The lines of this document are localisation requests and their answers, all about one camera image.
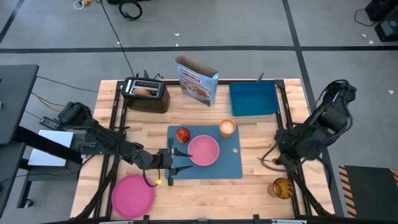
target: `yellow black tape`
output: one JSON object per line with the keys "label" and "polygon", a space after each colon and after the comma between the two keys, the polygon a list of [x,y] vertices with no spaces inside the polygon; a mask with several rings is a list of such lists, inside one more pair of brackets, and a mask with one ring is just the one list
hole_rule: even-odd
{"label": "yellow black tape", "polygon": [[349,186],[347,170],[344,166],[339,166],[338,171],[340,173],[341,185],[343,187],[344,198],[346,200],[348,216],[350,218],[356,218],[355,203],[353,193],[351,192],[351,187]]}
{"label": "yellow black tape", "polygon": [[392,175],[394,176],[394,179],[396,180],[396,184],[398,187],[398,172],[393,169],[390,169],[390,171],[392,172]]}

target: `orange cup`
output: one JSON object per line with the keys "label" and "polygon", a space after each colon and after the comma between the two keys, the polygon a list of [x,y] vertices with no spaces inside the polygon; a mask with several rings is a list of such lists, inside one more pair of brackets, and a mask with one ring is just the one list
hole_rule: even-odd
{"label": "orange cup", "polygon": [[236,124],[231,119],[224,119],[220,122],[219,128],[220,128],[220,134],[224,138],[229,138],[235,132]]}

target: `red apple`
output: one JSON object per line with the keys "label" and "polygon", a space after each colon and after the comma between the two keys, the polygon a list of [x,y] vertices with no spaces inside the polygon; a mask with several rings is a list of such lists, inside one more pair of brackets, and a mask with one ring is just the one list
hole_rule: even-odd
{"label": "red apple", "polygon": [[185,143],[191,138],[188,128],[178,128],[175,135],[180,143]]}

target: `blue plastic bin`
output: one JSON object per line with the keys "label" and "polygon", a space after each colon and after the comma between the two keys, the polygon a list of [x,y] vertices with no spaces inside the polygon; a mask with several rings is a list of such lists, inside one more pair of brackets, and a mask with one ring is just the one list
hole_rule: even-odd
{"label": "blue plastic bin", "polygon": [[273,81],[231,83],[229,97],[233,116],[269,115],[279,110]]}

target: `metal table frame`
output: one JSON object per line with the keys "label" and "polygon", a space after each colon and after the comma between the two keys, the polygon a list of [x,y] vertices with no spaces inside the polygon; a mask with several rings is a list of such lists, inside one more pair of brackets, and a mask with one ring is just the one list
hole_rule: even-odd
{"label": "metal table frame", "polygon": [[[219,85],[229,85],[230,83],[238,83],[238,82],[254,82],[256,79],[236,79],[236,80],[218,80]],[[283,79],[281,80],[263,80],[263,81],[273,81],[275,83],[275,87],[280,89],[281,95],[282,95],[282,104],[284,107],[285,115],[286,115],[286,127],[288,129],[293,127],[293,121],[292,121],[292,115],[290,113],[290,106],[289,102],[287,100],[287,94],[286,94],[286,89],[285,89],[285,82]],[[179,85],[180,81],[179,80],[164,80],[166,85]],[[121,87],[123,85],[123,81],[118,81],[116,84],[116,92],[114,96],[114,101],[113,101],[113,108],[112,108],[112,113],[111,113],[111,121],[109,124],[110,130],[114,130],[115,128],[118,128],[120,130],[123,129],[126,121],[126,110],[127,110],[127,104],[123,100],[123,108],[122,108],[122,113],[121,113],[121,119],[119,123],[119,127],[115,127],[115,122],[116,122],[116,115],[118,113],[118,106],[119,106],[119,99],[120,99],[120,94],[121,94]],[[282,115],[280,113],[280,108],[279,111],[275,113],[276,118],[277,118],[277,124],[279,129],[284,128],[284,124],[282,122]],[[101,168],[101,175],[99,178],[99,184],[100,186],[107,173],[108,169],[108,164],[109,164],[109,155],[104,155],[104,160],[103,160],[103,165]],[[305,184],[305,179],[304,179],[304,173],[302,167],[297,169],[297,175],[303,180],[303,183]],[[111,203],[111,196],[112,196],[112,191],[114,189],[114,186],[116,185],[116,177],[117,175],[114,176],[114,179],[111,181],[110,188],[109,188],[109,197],[107,201],[107,206],[106,206],[106,215],[105,217],[110,219],[111,218],[111,213],[112,213],[112,203]],[[293,178],[288,175],[288,179],[291,181],[291,183],[294,183]],[[304,194],[302,194],[303,197],[303,202],[304,202],[304,207],[305,207],[305,214],[308,216],[312,215],[312,210],[311,210],[311,205],[308,202],[308,199]],[[296,189],[294,186],[294,194],[292,196],[292,206],[293,206],[293,211],[294,211],[294,216],[295,218],[298,218],[301,216],[300,214],[300,209],[299,209],[299,203],[297,200],[297,193]],[[101,210],[101,200],[98,202],[94,209],[94,214],[93,217],[97,218],[100,217],[100,210]],[[270,219],[260,219],[258,214],[253,214],[253,219],[245,219],[245,220],[151,220],[151,223],[198,223],[198,224],[207,224],[208,221],[211,221],[212,223],[269,223]],[[143,220],[135,220],[134,223],[143,223],[146,224],[149,222],[149,216],[146,215],[144,216]]]}

